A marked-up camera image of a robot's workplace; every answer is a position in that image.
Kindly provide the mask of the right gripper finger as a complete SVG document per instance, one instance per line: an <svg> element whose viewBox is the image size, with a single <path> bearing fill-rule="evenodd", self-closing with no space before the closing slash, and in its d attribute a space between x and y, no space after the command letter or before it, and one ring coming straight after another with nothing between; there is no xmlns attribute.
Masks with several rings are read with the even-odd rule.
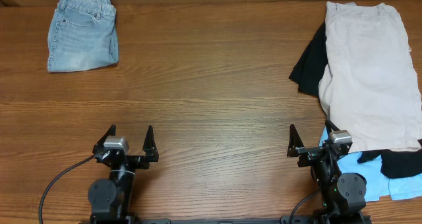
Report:
<svg viewBox="0 0 422 224"><path fill-rule="evenodd" d="M339 130L339 128L330 119L327 119L325 121L325 127L328 134L330 134L333 131Z"/></svg>
<svg viewBox="0 0 422 224"><path fill-rule="evenodd" d="M287 148L287 157L298 157L301 150L304 149L303 142L294 124L289 126L289 144Z"/></svg>

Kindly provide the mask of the folded light blue jeans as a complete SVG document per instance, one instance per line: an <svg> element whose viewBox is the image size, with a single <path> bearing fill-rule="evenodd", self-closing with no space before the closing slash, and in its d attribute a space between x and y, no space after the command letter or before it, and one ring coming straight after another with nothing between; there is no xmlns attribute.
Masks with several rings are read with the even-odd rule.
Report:
<svg viewBox="0 0 422 224"><path fill-rule="evenodd" d="M111 0L59 0L47 35L49 72L78 72L119 61Z"/></svg>

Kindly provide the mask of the beige shorts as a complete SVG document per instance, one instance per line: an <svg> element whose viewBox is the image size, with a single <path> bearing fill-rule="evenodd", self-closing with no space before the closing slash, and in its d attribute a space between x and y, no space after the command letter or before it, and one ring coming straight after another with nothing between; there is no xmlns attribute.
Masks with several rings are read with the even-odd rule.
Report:
<svg viewBox="0 0 422 224"><path fill-rule="evenodd" d="M318 95L328 118L351 134L351 152L420 150L421 94L399 12L327 2L325 26Z"/></svg>

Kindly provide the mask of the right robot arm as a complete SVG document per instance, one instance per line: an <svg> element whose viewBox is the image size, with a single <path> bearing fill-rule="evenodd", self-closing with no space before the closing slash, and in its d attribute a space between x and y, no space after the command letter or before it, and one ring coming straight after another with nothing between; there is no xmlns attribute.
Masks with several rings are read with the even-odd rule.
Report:
<svg viewBox="0 0 422 224"><path fill-rule="evenodd" d="M366 206L365 194L367 181L359 173L343 173L338 160L349 153L352 137L346 130L340 130L330 121L328 138L321 146L306 148L295 125L289 127L288 157L298 157L299 167L310 167L311 176L317 182L318 189L303 198L291 211L289 216L282 216L281 223L313 224L366 224L371 222L369 216L362 214ZM307 200L320 194L322 208L312 215L297 215L296 211Z"/></svg>

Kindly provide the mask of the black garment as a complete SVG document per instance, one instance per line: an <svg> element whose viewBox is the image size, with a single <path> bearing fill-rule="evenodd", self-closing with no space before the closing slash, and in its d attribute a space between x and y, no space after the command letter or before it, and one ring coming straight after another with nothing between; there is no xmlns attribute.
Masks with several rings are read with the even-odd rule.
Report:
<svg viewBox="0 0 422 224"><path fill-rule="evenodd" d="M289 79L298 91L318 97L318 85L328 64L326 53L326 25L322 23L295 64Z"/></svg>

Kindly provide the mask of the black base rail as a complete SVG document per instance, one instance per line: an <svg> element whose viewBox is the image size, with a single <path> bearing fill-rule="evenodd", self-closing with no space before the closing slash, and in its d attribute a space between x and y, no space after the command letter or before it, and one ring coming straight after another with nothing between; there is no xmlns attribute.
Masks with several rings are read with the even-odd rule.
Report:
<svg viewBox="0 0 422 224"><path fill-rule="evenodd" d="M278 219L199 219L199 220L170 220L170 219L138 219L118 221L84 221L80 224L97 224L97 223L133 223L133 224L317 224L322 223L321 220L311 217L310 215L298 215L289 220L289 216L281 216Z"/></svg>

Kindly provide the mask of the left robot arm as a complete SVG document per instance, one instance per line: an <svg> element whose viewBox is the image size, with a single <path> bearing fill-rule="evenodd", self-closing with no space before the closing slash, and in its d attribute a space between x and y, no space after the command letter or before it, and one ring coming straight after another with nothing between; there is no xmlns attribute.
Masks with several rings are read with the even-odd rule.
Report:
<svg viewBox="0 0 422 224"><path fill-rule="evenodd" d="M98 179L88 189L91 205L91 223L139 223L139 218L129 212L136 170L148 169L159 160L154 141L153 127L149 126L143 155L129 155L129 143L125 137L116 136L116 126L111 125L93 147L98 163L110 168L109 177Z"/></svg>

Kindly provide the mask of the light blue garment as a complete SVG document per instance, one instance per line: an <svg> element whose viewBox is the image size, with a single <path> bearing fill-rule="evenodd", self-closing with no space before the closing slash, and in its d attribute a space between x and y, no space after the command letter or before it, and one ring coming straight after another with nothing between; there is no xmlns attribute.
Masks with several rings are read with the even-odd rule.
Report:
<svg viewBox="0 0 422 224"><path fill-rule="evenodd" d="M381 173L382 158L379 155L372 161L358 163L362 152L349 152L338 160L342 173L359 173L367 180L365 200L376 202L382 196L392 200L408 200L421 196L421 174L398 179L390 179Z"/></svg>

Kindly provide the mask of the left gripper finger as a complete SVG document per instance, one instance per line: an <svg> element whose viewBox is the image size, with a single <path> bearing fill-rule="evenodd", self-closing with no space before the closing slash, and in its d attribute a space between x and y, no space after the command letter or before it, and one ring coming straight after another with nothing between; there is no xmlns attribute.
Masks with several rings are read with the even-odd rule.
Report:
<svg viewBox="0 0 422 224"><path fill-rule="evenodd" d="M116 125L111 125L107 132L96 142L93 147L92 153L95 154L98 150L104 147L104 142L108 136L115 136Z"/></svg>
<svg viewBox="0 0 422 224"><path fill-rule="evenodd" d="M151 125L148 127L142 150L145 152L144 157L146 161L158 162L159 153L154 140L153 127Z"/></svg>

